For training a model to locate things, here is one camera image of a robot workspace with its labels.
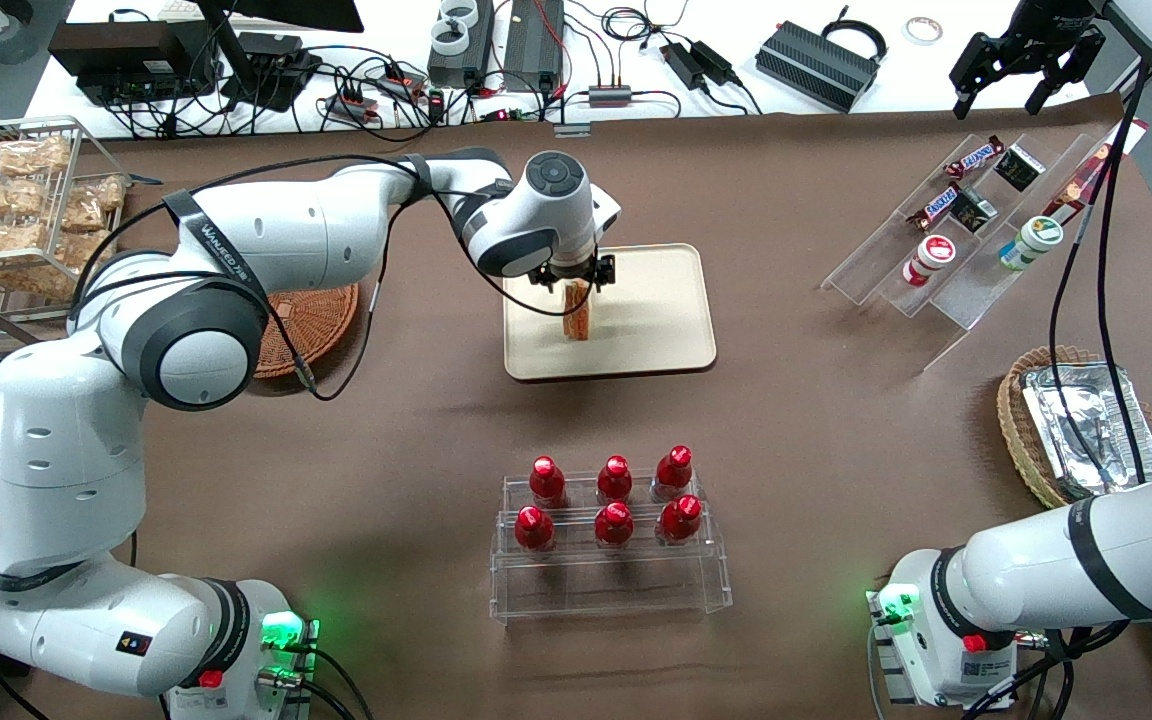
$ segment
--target white table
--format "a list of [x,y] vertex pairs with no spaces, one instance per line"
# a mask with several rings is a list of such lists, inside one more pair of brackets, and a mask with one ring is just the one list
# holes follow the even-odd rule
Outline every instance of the white table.
[[[890,113],[890,111],[950,109],[956,101],[954,88],[947,79],[952,66],[957,60],[967,41],[975,32],[991,35],[1001,33],[1011,16],[1015,2],[1011,0],[847,0],[851,6],[847,17],[864,20],[877,26],[887,38],[890,47],[882,69],[879,70],[874,85],[856,103],[852,113]],[[151,17],[159,10],[161,0],[120,0],[118,6],[142,9]],[[589,0],[585,5],[596,12],[614,5],[626,5],[621,0]],[[399,60],[410,61],[416,67],[425,68],[429,62],[429,30],[433,24],[438,0],[359,0],[359,12],[366,26],[362,35],[305,31],[300,35],[306,46],[317,45],[362,45],[376,47]],[[682,0],[653,0],[650,3],[652,20],[658,23],[669,23],[677,17]],[[758,101],[767,113],[813,114],[832,113],[808,97],[781,85],[780,82],[764,76],[755,69],[755,54],[764,40],[774,31],[776,23],[789,18],[791,22],[808,28],[823,28],[829,20],[838,16],[842,3],[767,3],[764,0],[691,0],[684,17],[672,28],[692,40],[704,40],[728,60],[737,66],[737,73],[749,90],[758,97]],[[108,0],[77,0],[69,14],[69,22],[104,22],[109,12]],[[600,32],[598,18],[591,17],[576,5],[568,3],[570,17],[579,18],[596,32]],[[945,36],[931,46],[915,45],[901,33],[901,28],[914,15],[925,15],[935,18],[945,28]],[[508,33],[508,1],[498,13],[495,38],[498,53],[505,58],[505,41]],[[840,31],[832,40],[849,47],[862,55],[873,54],[873,46],[867,37],[858,32]],[[570,90],[575,92],[594,84],[594,60],[590,56],[584,38],[570,32],[564,36],[564,44],[571,55]],[[617,51],[617,41],[608,38],[612,53]],[[621,56],[623,68],[621,78],[634,90],[666,90],[682,99],[684,118],[717,118],[737,113],[735,109],[721,108],[710,101],[699,91],[687,92],[664,60],[657,46],[658,37],[653,37],[652,46],[639,53],[637,41],[627,44]],[[607,53],[594,38],[594,50],[600,54],[604,82],[609,82]],[[366,58],[357,50],[319,50],[314,52],[324,60],[334,65],[358,63]],[[497,88],[500,76],[488,79],[488,85]],[[1020,108],[1024,105],[1037,83],[1037,76],[1010,77],[987,88],[975,101],[975,108]],[[297,114],[301,126],[317,129],[321,118],[317,114],[314,101],[320,97],[333,94],[333,82],[328,77],[314,76],[308,83],[305,92],[297,100]],[[744,104],[749,100],[733,85],[714,88],[714,96],[727,103]],[[1087,96],[1087,89],[1079,83],[1066,86],[1060,94],[1052,96],[1048,105],[1068,103]],[[673,101],[668,97],[659,97],[659,101],[635,101],[628,108],[593,109],[589,105],[573,103],[567,108],[568,122],[590,122],[600,119],[626,118],[672,118]],[[219,109],[223,101],[215,96],[204,100],[207,108]],[[166,108],[169,103],[160,103]],[[389,101],[381,101],[385,124],[393,124],[393,108]],[[463,105],[452,109],[452,122],[458,122]],[[490,99],[475,100],[477,113],[500,108],[535,109],[531,94],[500,94]],[[35,91],[33,100],[29,103],[29,118],[45,115],[73,115],[77,118],[97,137],[118,138],[131,135],[105,108],[91,104],[74,85],[60,63],[50,60],[41,81]],[[190,108],[182,115],[188,122],[197,123],[206,118],[200,108]],[[251,118],[251,106],[241,105],[230,113],[229,127],[243,126]],[[558,121],[558,111],[550,113],[550,119]],[[328,123],[328,128],[346,129],[346,126]],[[210,132],[220,131],[221,120],[206,123],[204,129]],[[266,111],[255,123],[257,132],[296,132],[291,113],[273,113]]]

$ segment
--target beige tray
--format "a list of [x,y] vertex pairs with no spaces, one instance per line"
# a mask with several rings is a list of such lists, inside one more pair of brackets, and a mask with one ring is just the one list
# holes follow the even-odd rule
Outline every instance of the beige tray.
[[[590,339],[563,338],[559,318],[503,301],[503,369],[517,381],[680,373],[718,356],[700,255],[684,243],[605,247],[616,282],[590,302]],[[562,310],[562,293],[511,278],[503,288],[544,310]]]

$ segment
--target white tape roll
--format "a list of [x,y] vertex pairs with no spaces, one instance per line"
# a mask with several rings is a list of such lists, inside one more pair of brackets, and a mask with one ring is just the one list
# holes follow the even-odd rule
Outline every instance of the white tape roll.
[[479,3],[477,0],[444,0],[438,10],[439,17],[461,20],[465,28],[479,22]]
[[429,31],[430,46],[439,55],[460,55],[470,50],[470,28],[457,18],[440,18]]

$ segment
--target green led light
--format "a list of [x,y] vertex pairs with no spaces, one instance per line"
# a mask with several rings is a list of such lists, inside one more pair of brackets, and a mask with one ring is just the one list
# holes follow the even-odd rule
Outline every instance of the green led light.
[[301,642],[303,632],[305,621],[291,611],[271,612],[262,620],[260,639],[266,646],[287,647],[288,644]]

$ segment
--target clear acrylic stand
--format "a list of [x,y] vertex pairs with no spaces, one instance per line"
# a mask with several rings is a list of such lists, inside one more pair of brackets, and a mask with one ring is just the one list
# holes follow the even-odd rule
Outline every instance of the clear acrylic stand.
[[699,532],[679,546],[662,546],[655,520],[664,503],[652,502],[652,470],[634,469],[634,537],[622,548],[605,550],[594,540],[596,473],[568,473],[563,510],[554,520],[554,550],[532,552],[517,544],[513,523],[532,503],[526,476],[503,479],[502,510],[492,543],[492,616],[517,617],[631,615],[649,611],[717,612],[732,605],[722,533],[705,500],[699,477],[687,492],[699,497]]
[[[998,158],[988,160],[986,167],[975,170],[961,187],[972,187],[984,199],[991,202],[998,210],[995,218],[983,225],[977,232],[970,232],[963,223],[946,210],[931,228],[919,232],[912,223],[905,221],[918,213],[929,202],[945,191],[950,182],[945,174],[946,164],[968,156],[969,152],[986,145],[987,138],[970,135],[949,156],[937,165],[935,169],[924,179],[923,183],[901,202],[890,214],[887,222],[856,249],[842,264],[828,274],[821,288],[835,288],[847,300],[856,305],[865,305],[870,301],[886,301],[900,310],[905,318],[914,318],[925,306],[933,306],[938,313],[945,314],[957,325],[957,332],[945,347],[937,353],[924,370],[931,367],[963,341],[990,306],[1020,276],[1020,273],[1005,268],[998,260],[998,250],[1016,236],[1020,226],[1029,218],[1039,215],[1046,209],[1048,200],[1056,196],[1069,177],[1091,156],[1097,142],[1091,136],[1081,135],[1071,142],[1064,152],[1053,152],[1033,137],[1021,135],[1010,145],[1020,145],[1046,167],[1046,172],[1030,183],[1024,191],[1007,183],[1000,174],[993,172]],[[905,282],[901,268],[914,258],[918,242],[927,234],[941,234],[954,242],[956,256],[946,268],[932,275],[923,287]]]

